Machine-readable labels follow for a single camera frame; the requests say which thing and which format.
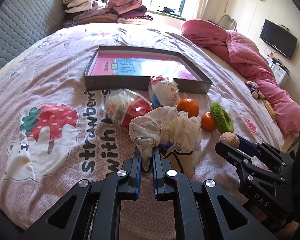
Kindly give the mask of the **walnut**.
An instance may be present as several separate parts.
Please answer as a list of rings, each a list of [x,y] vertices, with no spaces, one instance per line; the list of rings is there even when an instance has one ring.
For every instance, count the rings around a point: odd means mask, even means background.
[[[239,147],[239,138],[235,133],[225,132],[219,137],[219,140],[234,148]]]

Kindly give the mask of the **white drawstring cloth pouch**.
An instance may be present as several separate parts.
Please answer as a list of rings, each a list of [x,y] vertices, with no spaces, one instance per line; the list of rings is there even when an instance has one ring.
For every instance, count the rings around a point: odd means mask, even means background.
[[[174,143],[160,157],[170,161],[174,170],[193,177],[199,161],[202,127],[196,117],[185,111],[165,106],[158,107],[144,116],[134,118],[129,124],[129,136],[136,144],[142,159],[142,171],[152,171],[151,157],[159,144]]]

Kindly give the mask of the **orange tangerine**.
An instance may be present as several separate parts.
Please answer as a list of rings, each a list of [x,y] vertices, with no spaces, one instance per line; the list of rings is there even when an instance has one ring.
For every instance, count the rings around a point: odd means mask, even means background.
[[[201,126],[203,129],[205,129],[208,132],[213,132],[217,129],[216,124],[213,120],[213,117],[211,115],[211,112],[205,112],[200,120]]]
[[[198,103],[191,98],[181,99],[177,104],[177,110],[187,112],[189,118],[197,117],[199,114]]]

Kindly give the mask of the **red white snack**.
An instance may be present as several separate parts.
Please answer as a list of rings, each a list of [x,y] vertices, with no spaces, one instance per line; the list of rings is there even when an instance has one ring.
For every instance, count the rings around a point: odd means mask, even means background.
[[[152,110],[152,104],[141,94],[129,89],[117,89],[107,95],[105,110],[116,126],[129,129],[130,122]]]

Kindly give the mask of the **white blue snack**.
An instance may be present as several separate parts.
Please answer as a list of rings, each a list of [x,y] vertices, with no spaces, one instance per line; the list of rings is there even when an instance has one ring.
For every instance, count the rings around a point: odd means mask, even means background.
[[[162,75],[150,78],[148,93],[154,108],[175,107],[180,100],[178,84],[173,78]]]

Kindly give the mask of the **blue cookie snack packet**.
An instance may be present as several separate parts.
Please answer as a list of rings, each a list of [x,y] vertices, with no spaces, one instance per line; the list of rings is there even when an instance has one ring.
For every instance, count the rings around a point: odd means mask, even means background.
[[[166,154],[170,147],[174,146],[174,143],[167,142],[165,144],[159,144],[159,152],[162,154]]]

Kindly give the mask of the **small doll toy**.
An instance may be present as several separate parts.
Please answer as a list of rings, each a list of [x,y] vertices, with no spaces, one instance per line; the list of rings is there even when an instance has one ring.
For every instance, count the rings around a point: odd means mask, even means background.
[[[249,88],[250,94],[254,99],[260,99],[260,100],[265,100],[265,96],[263,93],[259,90],[259,86],[257,83],[254,81],[246,81],[245,85]]]

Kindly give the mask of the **white bedside cabinet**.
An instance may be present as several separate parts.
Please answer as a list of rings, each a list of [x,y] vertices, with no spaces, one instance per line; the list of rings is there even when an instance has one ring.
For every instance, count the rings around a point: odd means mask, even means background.
[[[282,64],[282,62],[271,55],[267,55],[269,66],[275,76],[275,80],[280,87],[283,87],[289,79],[290,71]]]

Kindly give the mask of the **pink strawberry print bedspread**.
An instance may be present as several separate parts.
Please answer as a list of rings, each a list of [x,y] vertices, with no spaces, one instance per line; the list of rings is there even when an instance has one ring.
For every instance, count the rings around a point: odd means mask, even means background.
[[[62,29],[0,72],[0,209],[16,226],[27,229],[79,180],[104,179],[133,156],[127,130],[104,110],[110,90],[85,88],[84,71],[99,46],[183,54],[212,81],[206,95],[192,96],[201,112],[219,102],[238,135],[284,148],[285,136],[243,78],[181,35],[118,23]]]

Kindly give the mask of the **dark shallow cardboard box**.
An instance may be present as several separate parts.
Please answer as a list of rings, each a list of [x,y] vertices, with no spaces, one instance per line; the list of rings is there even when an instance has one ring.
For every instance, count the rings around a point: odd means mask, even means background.
[[[130,46],[99,46],[84,72],[84,81],[87,91],[146,91],[153,76],[171,77],[181,92],[190,94],[207,94],[212,85],[200,66],[179,52]]]

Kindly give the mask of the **pink quilted blanket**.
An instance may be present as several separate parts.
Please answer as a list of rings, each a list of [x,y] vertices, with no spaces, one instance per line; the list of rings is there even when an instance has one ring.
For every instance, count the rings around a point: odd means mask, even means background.
[[[268,61],[252,40],[205,20],[185,22],[181,34],[195,45],[213,52],[246,80],[257,83],[276,113],[276,122],[281,132],[299,136],[300,106],[287,91],[279,87]]]

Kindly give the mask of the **black flat television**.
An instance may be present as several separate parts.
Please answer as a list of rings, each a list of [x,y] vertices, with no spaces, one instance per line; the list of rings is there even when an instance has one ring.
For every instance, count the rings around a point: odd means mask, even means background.
[[[260,39],[289,60],[292,59],[298,41],[288,30],[267,19],[264,21]]]

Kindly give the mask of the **pink blue book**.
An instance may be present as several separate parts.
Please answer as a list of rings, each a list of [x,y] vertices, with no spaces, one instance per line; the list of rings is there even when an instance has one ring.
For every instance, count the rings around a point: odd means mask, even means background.
[[[142,56],[133,54],[98,54],[91,71],[92,76],[166,76],[185,80],[196,80],[178,59],[169,59],[162,56]]]

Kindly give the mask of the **pile of folded clothes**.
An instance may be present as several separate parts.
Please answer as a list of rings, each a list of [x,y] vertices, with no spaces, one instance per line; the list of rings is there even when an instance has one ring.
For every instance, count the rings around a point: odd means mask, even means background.
[[[63,0],[65,26],[89,23],[147,24],[153,21],[147,15],[142,0]]]

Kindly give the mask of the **grey quilted headboard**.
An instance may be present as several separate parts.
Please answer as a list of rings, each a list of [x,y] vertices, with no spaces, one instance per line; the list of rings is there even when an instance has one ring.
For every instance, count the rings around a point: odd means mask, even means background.
[[[63,0],[5,0],[0,7],[0,69],[61,29]]]

